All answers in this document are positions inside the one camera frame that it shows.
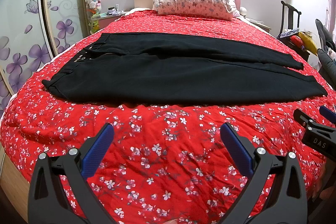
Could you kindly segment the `red floral bedspread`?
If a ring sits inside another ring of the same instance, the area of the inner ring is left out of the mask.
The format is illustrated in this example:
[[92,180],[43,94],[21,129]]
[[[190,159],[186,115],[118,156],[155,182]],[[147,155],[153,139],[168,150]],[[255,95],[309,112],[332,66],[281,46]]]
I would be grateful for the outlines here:
[[324,157],[304,145],[302,128],[293,120],[302,109],[319,123],[319,107],[335,108],[335,91],[310,65],[312,75],[328,95],[298,102],[251,106],[154,105],[116,107],[73,104],[50,95],[42,80],[50,79],[98,34],[75,43],[45,65],[7,100],[1,118],[5,150],[1,184],[16,206],[25,205],[38,155],[64,155],[80,147],[105,123],[115,138],[88,184],[118,223],[215,223],[247,182],[238,173],[221,142],[220,127],[229,122],[255,146],[276,155],[295,152],[308,194],[317,183]]

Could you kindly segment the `floral white pillow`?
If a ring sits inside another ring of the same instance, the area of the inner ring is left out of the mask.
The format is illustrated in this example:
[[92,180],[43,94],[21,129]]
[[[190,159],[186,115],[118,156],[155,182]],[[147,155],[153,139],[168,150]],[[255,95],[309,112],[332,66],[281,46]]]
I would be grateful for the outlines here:
[[158,14],[200,16],[230,21],[240,17],[235,0],[153,0]]

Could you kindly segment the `floral sliding wardrobe door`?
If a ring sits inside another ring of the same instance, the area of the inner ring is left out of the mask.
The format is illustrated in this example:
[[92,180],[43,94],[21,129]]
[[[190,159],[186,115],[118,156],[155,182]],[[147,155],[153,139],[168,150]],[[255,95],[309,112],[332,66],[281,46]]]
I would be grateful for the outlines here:
[[1,111],[38,69],[87,35],[83,0],[1,0]]

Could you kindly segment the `black chair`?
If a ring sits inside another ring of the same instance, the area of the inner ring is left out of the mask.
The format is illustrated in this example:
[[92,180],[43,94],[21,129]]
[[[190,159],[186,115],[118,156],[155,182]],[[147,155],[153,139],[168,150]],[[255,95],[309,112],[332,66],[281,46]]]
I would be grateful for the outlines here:
[[282,0],[281,5],[281,27],[277,39],[299,54],[305,61],[308,61],[310,53],[308,53],[303,40],[299,37],[301,12]]

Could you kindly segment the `left bedside table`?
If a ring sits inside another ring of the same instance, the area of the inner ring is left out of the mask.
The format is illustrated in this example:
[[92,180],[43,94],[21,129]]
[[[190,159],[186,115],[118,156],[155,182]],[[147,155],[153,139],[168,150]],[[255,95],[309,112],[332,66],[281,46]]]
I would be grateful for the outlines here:
[[111,22],[116,21],[120,17],[124,16],[126,13],[124,11],[116,12],[112,14],[101,13],[96,14],[91,17],[90,28],[91,32],[95,33],[98,30],[101,30],[107,27]]

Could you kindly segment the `black pants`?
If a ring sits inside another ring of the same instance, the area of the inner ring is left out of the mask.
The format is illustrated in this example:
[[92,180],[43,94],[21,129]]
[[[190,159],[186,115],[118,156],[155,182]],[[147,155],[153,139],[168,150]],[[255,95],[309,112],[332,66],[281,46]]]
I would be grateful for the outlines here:
[[104,33],[43,80],[54,96],[107,105],[249,105],[324,96],[291,55],[234,40]]

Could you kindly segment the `right bedside table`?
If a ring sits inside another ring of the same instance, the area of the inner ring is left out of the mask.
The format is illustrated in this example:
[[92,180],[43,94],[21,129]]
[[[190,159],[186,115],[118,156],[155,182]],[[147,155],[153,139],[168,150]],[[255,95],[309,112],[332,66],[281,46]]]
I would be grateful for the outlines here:
[[263,21],[258,21],[258,20],[254,20],[254,19],[251,19],[251,18],[245,18],[249,23],[253,24],[253,25],[256,25],[257,27],[259,27],[260,29],[264,30],[265,32],[270,32],[271,31],[271,28],[267,25],[264,24]]

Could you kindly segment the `grey clothing pile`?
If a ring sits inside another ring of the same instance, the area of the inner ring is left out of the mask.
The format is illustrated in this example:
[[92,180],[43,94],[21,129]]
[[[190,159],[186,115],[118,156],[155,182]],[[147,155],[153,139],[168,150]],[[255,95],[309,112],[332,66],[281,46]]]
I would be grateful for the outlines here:
[[321,48],[318,49],[319,74],[335,90],[335,43],[329,30],[318,19],[315,20]]

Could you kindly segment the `bedside table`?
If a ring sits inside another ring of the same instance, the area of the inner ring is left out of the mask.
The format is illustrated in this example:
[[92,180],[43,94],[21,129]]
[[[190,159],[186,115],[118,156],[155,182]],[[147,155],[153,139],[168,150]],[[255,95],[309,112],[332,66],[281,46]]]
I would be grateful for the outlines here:
[[124,11],[116,12],[112,14],[101,13],[96,14],[91,17],[90,28],[91,32],[95,33],[98,30],[101,30],[107,27],[111,22],[116,21],[120,17],[124,16],[126,13]]
[[251,18],[245,18],[249,23],[253,24],[253,25],[256,25],[257,27],[259,27],[260,29],[264,30],[265,32],[270,32],[271,31],[271,28],[267,25],[264,24],[263,21],[258,21],[258,20],[254,20],[254,19],[251,19]]

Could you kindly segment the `red and yellow items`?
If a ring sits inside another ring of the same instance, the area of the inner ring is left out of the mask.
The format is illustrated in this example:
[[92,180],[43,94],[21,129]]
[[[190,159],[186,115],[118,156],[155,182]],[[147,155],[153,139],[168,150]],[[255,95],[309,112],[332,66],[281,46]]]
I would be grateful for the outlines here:
[[304,32],[291,35],[290,41],[302,50],[308,50],[314,55],[318,54],[318,48],[313,38]]

